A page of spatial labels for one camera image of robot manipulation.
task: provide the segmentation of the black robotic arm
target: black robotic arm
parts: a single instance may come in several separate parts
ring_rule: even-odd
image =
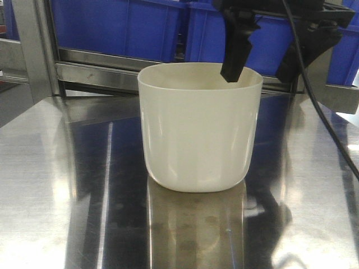
[[[347,7],[325,3],[324,0],[288,0],[288,3],[297,19],[298,38],[306,66],[340,41],[342,34],[338,27],[347,27],[355,14]],[[228,82],[235,82],[252,49],[248,39],[260,28],[255,15],[286,17],[286,12],[281,0],[213,0],[212,5],[221,12],[225,22],[225,55],[221,74]],[[276,76],[282,82],[291,82],[299,72],[292,43]]]

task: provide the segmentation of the white cup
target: white cup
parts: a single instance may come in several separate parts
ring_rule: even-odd
[[[232,188],[247,174],[263,78],[244,68],[227,83],[220,63],[168,63],[138,76],[150,176],[181,192]]]

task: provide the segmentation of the blue bin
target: blue bin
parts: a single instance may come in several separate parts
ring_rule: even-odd
[[[11,0],[4,0],[3,4],[5,13],[6,37],[8,39],[20,40]]]
[[[191,2],[185,61],[223,62],[225,28],[221,14],[208,3]],[[275,75],[293,40],[283,18],[258,17],[261,29],[250,37],[253,49],[246,66],[262,75]]]
[[[212,0],[197,0],[197,1],[193,1],[193,0],[179,0],[180,2],[183,3],[190,3],[190,2],[200,2],[200,3],[210,3],[212,4]],[[181,17],[182,17],[182,21],[181,21],[181,27],[180,27],[180,34],[181,34],[181,41],[185,44],[187,41],[187,33],[188,33],[188,21],[190,19],[190,10],[189,7],[187,5],[186,9],[181,13]]]
[[[328,83],[351,86],[359,68],[359,26],[340,29],[341,41],[333,49]]]
[[[11,38],[15,37],[16,25],[12,23],[15,20],[11,1],[7,2]],[[162,62],[174,59],[180,12],[186,8],[185,3],[172,0],[51,2],[61,47]]]
[[[354,0],[343,0],[343,5],[346,7],[350,7]]]

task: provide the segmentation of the cup rim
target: cup rim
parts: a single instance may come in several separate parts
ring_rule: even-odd
[[[154,85],[145,83],[143,80],[141,80],[141,76],[143,75],[144,72],[148,71],[148,69],[157,68],[159,65],[163,66],[164,64],[165,65],[204,65],[204,64],[216,64],[217,65],[218,64],[219,65],[221,63],[212,63],[212,62],[158,63],[158,64],[154,64],[152,66],[147,66],[147,67],[143,68],[137,76],[137,81],[145,86],[148,86],[148,87],[161,89],[161,90],[170,90],[170,91],[234,91],[234,90],[245,90],[248,88],[257,87],[259,85],[262,85],[263,80],[264,80],[264,78],[261,74],[259,74],[258,72],[254,71],[253,69],[248,68],[248,67],[244,67],[243,69],[249,70],[252,73],[254,73],[257,77],[260,78],[260,81],[256,84],[246,86],[246,87],[234,87],[234,88],[226,88],[226,89],[174,89],[174,88],[165,88],[165,87],[154,86]]]

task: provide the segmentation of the metal post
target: metal post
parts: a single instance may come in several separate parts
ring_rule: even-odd
[[[34,103],[63,94],[57,80],[58,55],[48,0],[12,0]]]

